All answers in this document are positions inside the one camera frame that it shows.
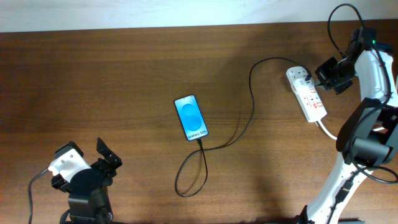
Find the blue Galaxy smartphone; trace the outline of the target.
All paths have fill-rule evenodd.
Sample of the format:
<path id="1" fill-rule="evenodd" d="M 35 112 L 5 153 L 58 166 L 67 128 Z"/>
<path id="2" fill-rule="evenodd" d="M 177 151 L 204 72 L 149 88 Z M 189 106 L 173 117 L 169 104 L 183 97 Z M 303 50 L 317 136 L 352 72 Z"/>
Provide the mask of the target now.
<path id="1" fill-rule="evenodd" d="M 197 99 L 194 95 L 179 98 L 174 101 L 174 105 L 188 141 L 194 141 L 209 134 Z"/>

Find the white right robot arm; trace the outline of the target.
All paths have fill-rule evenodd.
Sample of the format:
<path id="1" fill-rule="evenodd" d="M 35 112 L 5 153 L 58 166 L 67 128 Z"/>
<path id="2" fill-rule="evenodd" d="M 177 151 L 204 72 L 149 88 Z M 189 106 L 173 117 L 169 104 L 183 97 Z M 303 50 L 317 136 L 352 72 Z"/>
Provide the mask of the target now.
<path id="1" fill-rule="evenodd" d="M 397 155 L 397 92 L 392 75 L 392 46 L 376 42 L 376 30 L 360 27 L 350 35 L 346 55 L 332 57 L 315 73 L 318 84 L 337 94 L 359 79 L 361 103 L 336 138 L 337 159 L 321 192 L 304 206 L 295 223 L 338 223 L 362 182 L 385 170 Z"/>

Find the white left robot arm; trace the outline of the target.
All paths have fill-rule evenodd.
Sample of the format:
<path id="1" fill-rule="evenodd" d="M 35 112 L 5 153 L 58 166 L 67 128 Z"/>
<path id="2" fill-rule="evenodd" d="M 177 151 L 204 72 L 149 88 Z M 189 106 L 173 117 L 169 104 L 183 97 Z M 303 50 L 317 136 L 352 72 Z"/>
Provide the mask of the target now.
<path id="1" fill-rule="evenodd" d="M 102 157 L 91 165 L 73 141 L 54 154 L 55 159 L 48 167 L 53 175 L 52 187 L 69 194 L 69 209 L 61 216 L 60 223 L 113 222 L 108 187 L 123 163 L 101 138 L 97 139 L 96 150 Z"/>

